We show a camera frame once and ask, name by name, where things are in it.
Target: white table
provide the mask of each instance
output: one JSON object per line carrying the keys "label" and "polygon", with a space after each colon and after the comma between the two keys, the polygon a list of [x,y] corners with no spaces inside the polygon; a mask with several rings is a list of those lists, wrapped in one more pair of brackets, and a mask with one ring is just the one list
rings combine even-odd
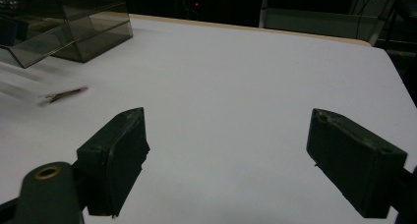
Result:
{"label": "white table", "polygon": [[[86,64],[0,65],[0,202],[31,169],[74,162],[117,113],[145,107],[151,151],[121,216],[86,223],[365,220],[306,152],[313,108],[354,120],[417,165],[417,111],[383,50],[281,33],[132,20]],[[38,95],[88,84],[52,104]]]}

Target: white surface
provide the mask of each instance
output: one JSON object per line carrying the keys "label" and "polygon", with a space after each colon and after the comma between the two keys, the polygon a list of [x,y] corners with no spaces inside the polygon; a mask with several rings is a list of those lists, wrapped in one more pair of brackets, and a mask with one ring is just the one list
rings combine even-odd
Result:
{"label": "white surface", "polygon": [[[133,21],[135,37],[79,64],[0,65],[0,202],[31,169],[74,162],[117,113],[145,107],[151,151],[121,216],[94,223],[393,223],[365,220],[306,152],[313,108],[409,153],[417,114],[383,50],[285,34]],[[88,84],[47,104],[38,95]]]}

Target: transparent plastic box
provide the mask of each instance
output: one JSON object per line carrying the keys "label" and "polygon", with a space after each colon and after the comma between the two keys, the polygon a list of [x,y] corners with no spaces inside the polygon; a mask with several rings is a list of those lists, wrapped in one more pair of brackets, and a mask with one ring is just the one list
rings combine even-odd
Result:
{"label": "transparent plastic box", "polygon": [[0,62],[86,62],[133,36],[124,0],[0,0]]}

